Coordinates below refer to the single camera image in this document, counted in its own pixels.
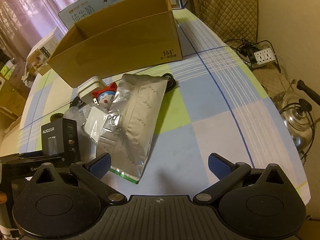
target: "tablecloth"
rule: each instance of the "tablecloth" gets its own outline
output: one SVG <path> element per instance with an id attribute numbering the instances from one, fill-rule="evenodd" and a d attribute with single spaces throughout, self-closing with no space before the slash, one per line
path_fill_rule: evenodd
<path id="1" fill-rule="evenodd" d="M 164 97 L 144 174 L 137 185 L 111 172 L 103 181 L 127 197 L 193 197 L 218 181 L 208 168 L 208 156 L 216 152 L 255 168 L 278 163 L 307 204 L 310 191 L 298 152 L 264 89 L 234 51 L 196 16 L 187 9 L 174 10 L 174 16 L 183 60 L 130 72 L 169 72 L 178 82 Z M 104 81 L 108 84 L 121 76 Z M 41 125 L 53 113 L 64 113 L 75 96 L 76 89 L 53 70 L 38 74 L 20 123 L 21 153 L 41 149 Z"/>

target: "black box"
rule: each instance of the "black box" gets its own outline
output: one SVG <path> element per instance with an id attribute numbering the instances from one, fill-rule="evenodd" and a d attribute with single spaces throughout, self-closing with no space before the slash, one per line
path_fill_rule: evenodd
<path id="1" fill-rule="evenodd" d="M 44 156 L 61 156 L 67 162 L 80 161 L 77 122 L 59 118 L 41 126 L 41 144 Z"/>

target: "stainless steel kettle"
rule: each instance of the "stainless steel kettle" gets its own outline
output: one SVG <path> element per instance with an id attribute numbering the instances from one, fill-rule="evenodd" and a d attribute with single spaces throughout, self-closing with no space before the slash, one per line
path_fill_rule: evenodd
<path id="1" fill-rule="evenodd" d="M 320 96 L 306 86 L 302 80 L 293 81 L 293 83 L 296 83 L 297 89 L 304 91 L 320 105 Z M 311 114 L 311 104 L 293 91 L 281 92 L 272 101 L 284 120 L 284 124 L 291 134 L 298 152 L 306 157 L 315 136 L 315 123 Z"/>

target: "power outlet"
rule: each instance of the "power outlet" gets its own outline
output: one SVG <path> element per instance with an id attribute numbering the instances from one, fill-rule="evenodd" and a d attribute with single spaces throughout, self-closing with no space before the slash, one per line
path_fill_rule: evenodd
<path id="1" fill-rule="evenodd" d="M 258 66 L 276 61 L 276 57 L 270 48 L 262 49 L 254 53 Z"/>

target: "quilted chair cover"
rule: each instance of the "quilted chair cover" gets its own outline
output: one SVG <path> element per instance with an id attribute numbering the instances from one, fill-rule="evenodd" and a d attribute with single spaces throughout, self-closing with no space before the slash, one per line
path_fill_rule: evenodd
<path id="1" fill-rule="evenodd" d="M 196 16 L 223 41 L 257 41 L 258 0 L 194 0 Z"/>

